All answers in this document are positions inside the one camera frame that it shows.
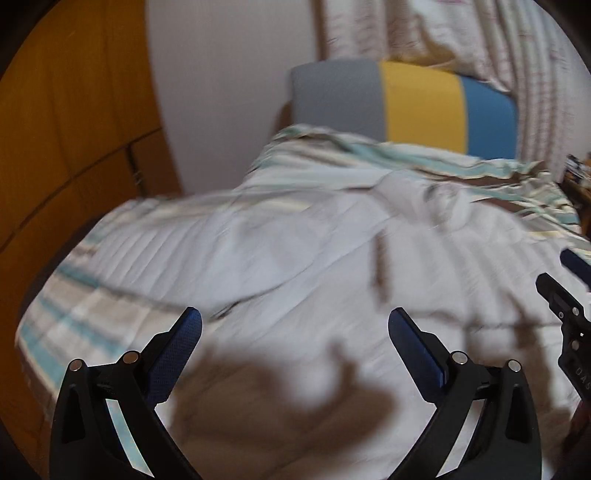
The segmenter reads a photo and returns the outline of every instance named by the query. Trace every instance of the striped blanket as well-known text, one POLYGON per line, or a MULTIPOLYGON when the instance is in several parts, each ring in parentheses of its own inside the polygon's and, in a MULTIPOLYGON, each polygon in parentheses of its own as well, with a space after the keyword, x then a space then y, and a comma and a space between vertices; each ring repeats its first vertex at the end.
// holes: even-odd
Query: striped blanket
POLYGON ((577 397, 534 281, 548 271, 585 303, 558 261, 565 247, 591 256, 538 163, 296 125, 233 191, 106 215, 31 303, 16 343, 50 416, 73 358, 140 351, 192 305, 203 337, 157 411, 202 475, 379 479, 432 413, 389 344, 388 313, 402 306, 450 350, 522 362, 549 474, 577 397))

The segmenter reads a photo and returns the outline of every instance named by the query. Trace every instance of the bed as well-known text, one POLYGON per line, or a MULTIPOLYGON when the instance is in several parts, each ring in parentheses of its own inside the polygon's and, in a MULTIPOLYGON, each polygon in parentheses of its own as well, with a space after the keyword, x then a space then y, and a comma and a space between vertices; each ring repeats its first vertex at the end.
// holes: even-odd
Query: bed
POLYGON ((541 162, 513 160, 507 95, 454 73, 352 62, 294 71, 295 120, 316 126, 280 132, 235 190, 126 202, 54 259, 17 332, 47 417, 72 358, 141 350, 191 304, 203 339, 158 414, 205 478, 384 478, 432 413, 387 337, 402 306, 450 349, 522 362, 553 470, 577 397, 534 280, 547 271, 587 302, 558 260, 564 247, 591 255, 576 213, 541 162), (441 103, 413 119, 421 99, 402 111, 408 95, 396 97, 408 79, 443 85, 441 103))

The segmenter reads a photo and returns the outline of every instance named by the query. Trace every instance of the patterned curtain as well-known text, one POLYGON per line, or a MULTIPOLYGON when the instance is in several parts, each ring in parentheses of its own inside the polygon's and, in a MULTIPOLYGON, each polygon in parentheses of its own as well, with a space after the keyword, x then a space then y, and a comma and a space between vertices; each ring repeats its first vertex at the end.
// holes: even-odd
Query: patterned curtain
POLYGON ((546 160, 561 179, 573 125, 569 75, 580 59, 533 0, 324 0, 324 11, 329 58, 438 67, 511 95, 518 158, 546 160))

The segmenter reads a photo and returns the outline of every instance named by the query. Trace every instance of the white wall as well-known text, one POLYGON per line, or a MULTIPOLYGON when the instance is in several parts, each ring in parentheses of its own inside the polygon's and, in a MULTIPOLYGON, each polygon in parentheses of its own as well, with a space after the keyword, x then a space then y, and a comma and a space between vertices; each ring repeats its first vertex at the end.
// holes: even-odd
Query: white wall
POLYGON ((314 0, 147 0, 160 113, 186 193, 240 183, 317 60, 314 0))

